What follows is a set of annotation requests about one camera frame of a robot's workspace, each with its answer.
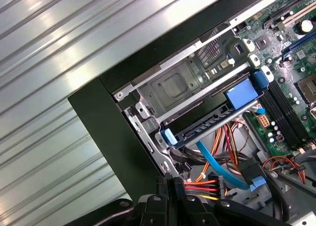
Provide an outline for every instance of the ram slot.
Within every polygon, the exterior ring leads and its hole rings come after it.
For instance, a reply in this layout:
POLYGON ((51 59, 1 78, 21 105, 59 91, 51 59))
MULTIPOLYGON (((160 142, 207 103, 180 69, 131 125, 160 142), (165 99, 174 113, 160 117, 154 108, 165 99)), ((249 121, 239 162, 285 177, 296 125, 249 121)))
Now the ram slot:
POLYGON ((309 139, 308 132, 306 131, 305 127, 301 123, 300 119, 296 115, 295 111, 291 107, 289 101, 285 97, 285 95, 282 93, 280 87, 278 86, 276 81, 273 81, 269 86, 269 92, 274 97, 274 100, 276 100, 276 103, 281 108, 285 116, 287 117, 289 123, 295 130, 295 133, 299 136, 299 138, 302 141, 306 141, 309 139))
POLYGON ((278 108, 276 102, 273 100, 271 94, 266 92, 261 98, 260 102, 267 109, 269 116, 276 122, 280 131, 282 132, 284 139, 291 146, 297 146, 300 143, 300 139, 295 135, 290 124, 287 122, 283 113, 278 108))

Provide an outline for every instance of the black slot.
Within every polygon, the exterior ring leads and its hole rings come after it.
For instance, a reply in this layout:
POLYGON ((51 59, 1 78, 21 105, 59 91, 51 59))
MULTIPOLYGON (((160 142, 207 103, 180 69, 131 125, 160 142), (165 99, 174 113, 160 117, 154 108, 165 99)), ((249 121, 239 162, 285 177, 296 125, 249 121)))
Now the black slot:
POLYGON ((285 141, 291 146, 301 146, 309 139, 308 132, 276 81, 270 84, 269 90, 261 97, 260 101, 280 128, 285 141))
POLYGON ((302 140, 308 140, 309 139, 308 132, 306 131, 305 127, 301 123, 300 119, 296 115, 293 108, 291 107, 291 104, 289 103, 285 95, 282 93, 277 82, 273 81, 270 85, 271 86, 269 90, 274 96, 277 104, 282 108, 283 113, 285 114, 289 122, 291 123, 293 129, 295 130, 299 138, 302 140))
POLYGON ((243 54, 245 52, 239 43, 235 45, 235 48, 239 54, 243 54))

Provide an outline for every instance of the screw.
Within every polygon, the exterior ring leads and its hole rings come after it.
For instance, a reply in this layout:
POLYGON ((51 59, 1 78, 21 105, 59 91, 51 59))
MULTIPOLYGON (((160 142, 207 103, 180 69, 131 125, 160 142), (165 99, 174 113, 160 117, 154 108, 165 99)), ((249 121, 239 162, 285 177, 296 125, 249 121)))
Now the screw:
POLYGON ((120 99, 121 97, 123 97, 123 93, 122 92, 118 93, 117 97, 120 99))
POLYGON ((120 205, 121 207, 129 206, 129 204, 128 204, 127 202, 125 202, 125 201, 121 201, 121 202, 119 203, 119 205, 120 205))
POLYGON ((226 202, 226 201, 222 201, 222 202, 221 202, 221 206, 230 207, 230 203, 228 203, 228 202, 226 202))
POLYGON ((194 196, 187 196, 187 200, 189 200, 189 201, 195 201, 196 199, 194 198, 194 196))

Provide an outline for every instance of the connector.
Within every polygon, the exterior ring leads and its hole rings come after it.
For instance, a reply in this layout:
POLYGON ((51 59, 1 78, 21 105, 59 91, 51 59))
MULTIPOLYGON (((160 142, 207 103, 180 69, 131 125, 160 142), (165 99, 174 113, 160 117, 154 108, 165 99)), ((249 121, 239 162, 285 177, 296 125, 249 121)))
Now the connector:
POLYGON ((253 184, 253 179, 256 179, 260 176, 263 177, 263 179, 266 179, 267 177, 262 167, 258 164, 255 158, 250 158, 244 162, 239 163, 238 169, 240 170, 241 175, 249 185, 253 184))
POLYGON ((223 176, 217 176, 217 175, 213 175, 213 174, 208 174, 207 175, 207 179, 210 180, 216 180, 216 188, 219 189, 218 192, 218 197, 220 199, 225 199, 225 185, 224 185, 224 177, 223 176))
POLYGON ((268 126, 270 126, 270 122, 269 122, 266 115, 257 116, 257 120, 258 120, 259 124, 264 128, 267 128, 268 126))

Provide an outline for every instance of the silver metal sheet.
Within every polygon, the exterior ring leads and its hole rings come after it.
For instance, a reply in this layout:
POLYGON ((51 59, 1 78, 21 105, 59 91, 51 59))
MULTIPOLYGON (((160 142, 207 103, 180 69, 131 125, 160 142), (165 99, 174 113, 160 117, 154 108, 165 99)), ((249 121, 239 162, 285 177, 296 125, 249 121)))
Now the silver metal sheet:
POLYGON ((66 98, 214 1, 0 0, 0 224, 63 225, 125 195, 66 98))

